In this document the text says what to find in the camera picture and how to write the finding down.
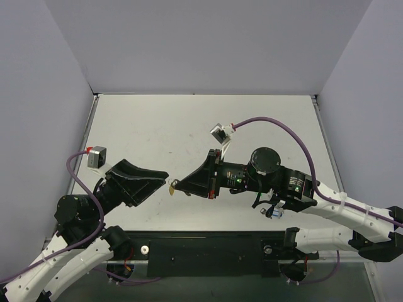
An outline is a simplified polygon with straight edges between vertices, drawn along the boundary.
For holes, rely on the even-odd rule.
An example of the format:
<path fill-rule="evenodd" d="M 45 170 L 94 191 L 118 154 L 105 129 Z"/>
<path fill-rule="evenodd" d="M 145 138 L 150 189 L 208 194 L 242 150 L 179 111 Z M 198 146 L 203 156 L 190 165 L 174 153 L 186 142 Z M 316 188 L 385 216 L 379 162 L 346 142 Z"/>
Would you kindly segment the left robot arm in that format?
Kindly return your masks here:
<path fill-rule="evenodd" d="M 133 254 L 127 233 L 120 226 L 106 227 L 105 216 L 121 204 L 140 205 L 169 174 L 125 159 L 115 165 L 89 159 L 88 169 L 101 178 L 96 190 L 59 199 L 55 235 L 26 269 L 2 282 L 1 301 L 55 301 L 102 262 Z"/>

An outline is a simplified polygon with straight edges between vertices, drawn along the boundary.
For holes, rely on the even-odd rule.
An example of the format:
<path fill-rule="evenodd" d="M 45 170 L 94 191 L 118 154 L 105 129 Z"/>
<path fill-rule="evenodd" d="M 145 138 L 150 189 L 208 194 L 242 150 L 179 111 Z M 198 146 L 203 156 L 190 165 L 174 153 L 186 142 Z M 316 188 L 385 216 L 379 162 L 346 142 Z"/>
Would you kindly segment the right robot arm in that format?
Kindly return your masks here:
<path fill-rule="evenodd" d="M 281 165 L 280 156 L 268 147 L 257 148 L 247 164 L 225 162 L 221 150 L 211 149 L 202 165 L 182 180 L 174 180 L 170 191 L 215 199 L 220 189 L 231 194 L 254 192 L 252 207 L 267 218 L 285 210 L 322 217 L 334 222 L 330 228 L 287 228 L 282 252 L 296 257 L 301 252 L 356 252 L 375 262 L 390 262 L 402 255 L 402 209 L 368 206 L 337 193 L 308 174 Z"/>

